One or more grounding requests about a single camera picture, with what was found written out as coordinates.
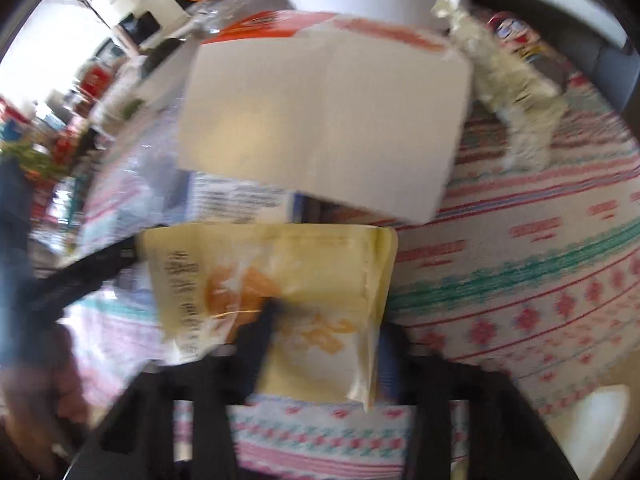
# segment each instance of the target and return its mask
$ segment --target green stripe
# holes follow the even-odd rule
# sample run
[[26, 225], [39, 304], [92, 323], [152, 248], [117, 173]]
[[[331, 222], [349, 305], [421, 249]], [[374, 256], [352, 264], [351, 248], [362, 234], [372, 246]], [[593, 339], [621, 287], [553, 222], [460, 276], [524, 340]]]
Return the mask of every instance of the green stripe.
[[107, 316], [123, 317], [149, 324], [158, 323], [158, 313], [154, 306], [150, 306], [148, 310], [145, 310], [119, 300], [105, 300], [100, 297], [100, 293], [86, 296], [78, 303], [85, 308], [92, 308]]
[[581, 244], [550, 250], [519, 262], [507, 262], [498, 267], [476, 270], [466, 276], [451, 276], [439, 282], [421, 282], [395, 288], [389, 293], [386, 307], [396, 313], [419, 310], [421, 314], [429, 314], [513, 294], [522, 288], [539, 286], [592, 266], [624, 250], [638, 237], [640, 219], [597, 237], [587, 238]]

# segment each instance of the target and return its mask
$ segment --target wall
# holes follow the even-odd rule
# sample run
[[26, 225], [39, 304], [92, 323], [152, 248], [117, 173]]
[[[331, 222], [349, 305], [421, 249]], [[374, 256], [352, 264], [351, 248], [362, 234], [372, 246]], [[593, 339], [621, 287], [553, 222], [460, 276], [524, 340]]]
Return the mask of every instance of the wall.
[[0, 64], [0, 94], [16, 106], [66, 91], [80, 66], [109, 36], [89, 9], [43, 0]]

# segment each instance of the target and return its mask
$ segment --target yellow snack bag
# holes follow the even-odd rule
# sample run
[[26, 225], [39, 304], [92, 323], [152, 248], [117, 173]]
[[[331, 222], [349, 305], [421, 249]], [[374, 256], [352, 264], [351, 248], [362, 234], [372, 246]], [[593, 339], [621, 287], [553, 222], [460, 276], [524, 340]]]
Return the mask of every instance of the yellow snack bag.
[[312, 402], [374, 395], [378, 329], [398, 239], [329, 224], [183, 224], [143, 234], [175, 363], [232, 341], [264, 298], [285, 303], [258, 391]]

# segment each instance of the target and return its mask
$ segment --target patterned tablecloth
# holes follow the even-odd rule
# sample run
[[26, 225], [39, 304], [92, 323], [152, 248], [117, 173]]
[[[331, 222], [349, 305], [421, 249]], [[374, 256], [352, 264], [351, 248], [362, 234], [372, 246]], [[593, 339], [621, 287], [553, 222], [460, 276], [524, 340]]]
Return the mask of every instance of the patterned tablecloth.
[[[566, 98], [570, 111], [546, 170], [505, 170], [505, 129], [475, 105], [433, 222], [410, 226], [343, 207], [324, 218], [396, 227], [400, 245], [387, 305], [394, 317], [414, 340], [447, 358], [491, 358], [543, 414], [587, 395], [640, 342], [638, 144], [580, 73], [571, 76]], [[159, 124], [164, 137], [153, 141], [156, 147], [175, 131]], [[131, 138], [118, 140], [133, 146], [120, 150], [122, 164], [150, 148]], [[113, 221], [132, 178], [107, 171], [111, 187], [98, 185], [98, 192], [119, 192], [120, 202], [90, 200], [95, 211], [87, 215]], [[107, 405], [142, 361], [164, 355], [153, 304], [123, 300], [113, 288], [74, 306], [70, 323], [93, 404]], [[459, 408], [454, 457], [465, 453]], [[182, 409], [177, 428], [185, 438], [188, 406]], [[353, 405], [265, 397], [231, 413], [241, 463], [296, 478], [398, 474], [411, 417], [402, 406], [364, 413]]]

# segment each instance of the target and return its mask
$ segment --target white cardboard box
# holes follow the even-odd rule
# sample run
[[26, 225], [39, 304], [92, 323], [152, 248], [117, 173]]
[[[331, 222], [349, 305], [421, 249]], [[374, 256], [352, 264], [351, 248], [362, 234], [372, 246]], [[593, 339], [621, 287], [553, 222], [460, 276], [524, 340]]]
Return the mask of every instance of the white cardboard box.
[[200, 47], [179, 161], [425, 223], [458, 146], [470, 75], [429, 32], [262, 12]]

